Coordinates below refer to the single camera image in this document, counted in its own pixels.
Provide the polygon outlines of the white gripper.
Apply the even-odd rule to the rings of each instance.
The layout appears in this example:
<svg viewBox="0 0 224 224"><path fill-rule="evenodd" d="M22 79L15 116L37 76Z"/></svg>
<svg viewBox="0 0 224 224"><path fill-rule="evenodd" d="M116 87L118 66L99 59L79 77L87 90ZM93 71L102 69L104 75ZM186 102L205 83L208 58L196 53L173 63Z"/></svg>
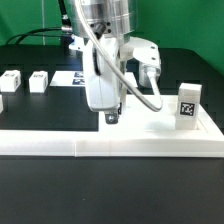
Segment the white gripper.
<svg viewBox="0 0 224 224"><path fill-rule="evenodd" d="M141 83L152 87L155 103L147 100L125 77L126 63L131 59L139 62ZM162 108L157 86L161 60L158 46L151 41L131 37L123 43L106 35L92 38L84 47L83 72L88 106L93 112L105 112L107 124L118 123L124 88L150 110L158 112Z"/></svg>

